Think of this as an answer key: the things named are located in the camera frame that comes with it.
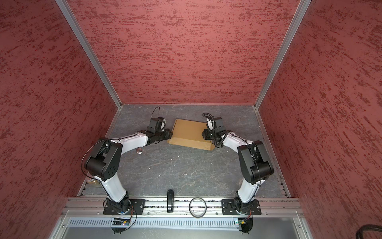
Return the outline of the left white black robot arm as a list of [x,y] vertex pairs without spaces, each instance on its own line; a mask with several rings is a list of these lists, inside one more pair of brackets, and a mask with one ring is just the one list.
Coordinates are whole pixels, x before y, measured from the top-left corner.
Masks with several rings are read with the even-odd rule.
[[122,186],[117,174],[121,156],[133,149],[169,140],[172,135],[168,128],[153,132],[142,130],[117,139],[104,137],[91,147],[89,157],[83,166],[94,180],[100,182],[106,192],[105,214],[133,213],[128,192]]

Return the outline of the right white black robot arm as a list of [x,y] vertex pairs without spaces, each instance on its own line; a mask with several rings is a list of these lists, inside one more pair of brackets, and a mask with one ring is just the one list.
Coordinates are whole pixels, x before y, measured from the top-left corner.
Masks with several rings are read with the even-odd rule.
[[238,154],[243,181],[232,208],[241,215],[254,211],[257,208],[255,202],[257,192],[266,179],[274,173],[263,142],[246,140],[227,130],[215,133],[213,130],[204,129],[202,137],[212,141],[216,147],[225,146]]

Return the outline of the brown cardboard box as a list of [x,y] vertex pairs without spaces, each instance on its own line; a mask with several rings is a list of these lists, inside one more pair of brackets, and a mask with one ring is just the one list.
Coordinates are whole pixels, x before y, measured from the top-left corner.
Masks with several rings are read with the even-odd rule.
[[212,151],[215,149],[214,144],[211,140],[205,140],[202,136],[205,129],[207,129],[206,123],[176,119],[172,129],[173,135],[167,140],[167,143]]

